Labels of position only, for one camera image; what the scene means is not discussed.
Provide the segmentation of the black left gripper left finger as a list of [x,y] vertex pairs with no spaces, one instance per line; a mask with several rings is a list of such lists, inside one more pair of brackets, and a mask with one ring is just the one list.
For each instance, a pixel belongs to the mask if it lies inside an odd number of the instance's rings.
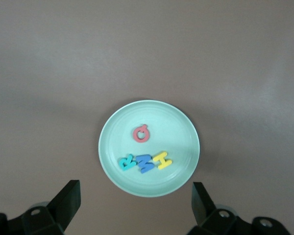
[[0,235],[63,235],[81,205],[80,181],[70,180],[47,205],[11,220],[0,213]]

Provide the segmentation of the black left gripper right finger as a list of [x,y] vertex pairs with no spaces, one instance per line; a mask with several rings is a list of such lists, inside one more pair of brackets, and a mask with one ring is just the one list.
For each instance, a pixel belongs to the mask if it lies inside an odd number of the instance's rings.
[[279,221],[270,217],[255,217],[245,222],[230,210],[218,209],[203,183],[194,182],[192,187],[192,210],[197,225],[190,235],[289,235]]

